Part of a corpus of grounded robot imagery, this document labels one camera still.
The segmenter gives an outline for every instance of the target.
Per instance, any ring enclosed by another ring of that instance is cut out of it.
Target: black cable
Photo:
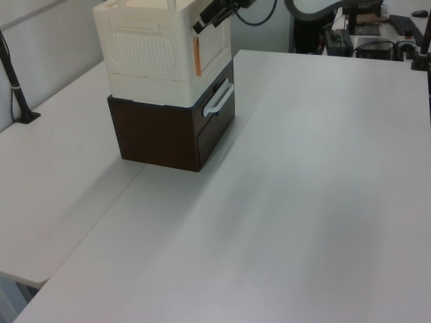
[[[10,53],[9,47],[6,43],[6,39],[1,32],[0,32],[0,38],[1,38],[1,42],[2,42],[3,46],[6,48],[7,56],[9,58],[11,58],[11,53]],[[15,118],[13,117],[13,89],[12,89],[12,87],[11,87],[11,118],[12,118],[12,122],[15,123]]]
[[[378,40],[376,42],[367,42],[366,44],[362,44],[362,45],[356,47],[355,49],[353,49],[353,51],[356,52],[358,49],[361,49],[361,48],[364,48],[364,47],[368,47],[368,46],[371,46],[371,45],[375,45],[375,44],[388,44],[388,43],[390,43],[392,45],[395,45],[395,43],[391,42],[390,40]]]
[[[15,123],[15,118],[13,117],[13,90],[11,89],[11,118],[13,123]]]
[[[341,17],[343,17],[343,15],[341,14],[332,24],[335,24],[338,20],[340,20],[340,18]]]
[[[345,37],[345,15],[344,15],[344,27],[343,27],[343,30],[340,31],[339,52],[341,52],[341,47],[344,45],[344,37]]]
[[[274,5],[273,5],[272,10],[269,13],[269,15],[264,20],[262,20],[261,22],[253,23],[253,22],[248,22],[243,17],[241,17],[240,14],[238,13],[236,5],[233,6],[234,13],[235,13],[236,17],[238,17],[238,19],[240,21],[242,21],[244,24],[249,25],[249,26],[253,26],[253,27],[257,27],[257,26],[263,25],[265,22],[267,22],[272,17],[272,15],[274,14],[274,11],[275,11],[276,7],[277,7],[277,0],[274,0]]]

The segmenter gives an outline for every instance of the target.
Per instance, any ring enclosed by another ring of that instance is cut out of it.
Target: white handle
[[[127,0],[117,0],[117,2],[119,3],[120,8],[126,7]]]
[[[168,0],[168,9],[176,10],[176,0]]]
[[[233,91],[234,85],[226,79],[203,109],[203,116],[219,112]]]
[[[120,8],[126,7],[127,0],[117,0],[119,3]],[[169,10],[176,10],[176,0],[167,0],[168,2],[168,9]]]

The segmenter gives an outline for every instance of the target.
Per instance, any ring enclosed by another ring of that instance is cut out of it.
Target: dark brown box
[[[157,106],[108,97],[121,157],[136,162],[198,172],[235,117],[232,94],[217,114],[203,109],[223,82],[234,83],[228,64],[191,108]]]

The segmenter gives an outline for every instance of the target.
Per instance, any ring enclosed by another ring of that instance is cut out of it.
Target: desk
[[[104,63],[0,134],[0,275],[41,288],[143,164],[123,161]]]
[[[235,69],[202,171],[144,167],[16,323],[429,321],[426,73],[244,51]]]

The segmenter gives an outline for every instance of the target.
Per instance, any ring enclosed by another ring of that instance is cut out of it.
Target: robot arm
[[[213,0],[200,14],[193,26],[197,34],[213,24],[220,25],[240,8],[250,7],[256,0]],[[379,0],[284,0],[290,13],[300,20],[316,20],[340,7],[376,3]]]
[[[379,0],[284,0],[290,13],[299,20],[317,20],[328,13],[352,5],[370,5]]]

